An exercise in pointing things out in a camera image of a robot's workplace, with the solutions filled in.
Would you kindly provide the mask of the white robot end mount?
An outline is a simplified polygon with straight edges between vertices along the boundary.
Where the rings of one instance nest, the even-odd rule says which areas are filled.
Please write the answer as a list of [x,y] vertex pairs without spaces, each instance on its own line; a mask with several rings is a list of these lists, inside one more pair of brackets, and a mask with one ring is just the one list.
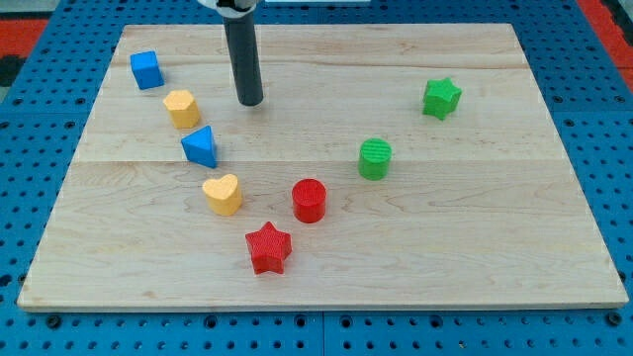
[[224,18],[238,19],[252,13],[260,0],[197,0],[202,6],[216,11]]

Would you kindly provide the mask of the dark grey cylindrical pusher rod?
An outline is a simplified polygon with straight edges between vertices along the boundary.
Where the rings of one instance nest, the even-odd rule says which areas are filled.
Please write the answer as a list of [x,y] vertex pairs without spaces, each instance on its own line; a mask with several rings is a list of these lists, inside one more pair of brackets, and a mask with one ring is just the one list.
[[224,29],[238,102],[254,107],[263,101],[254,18],[224,18]]

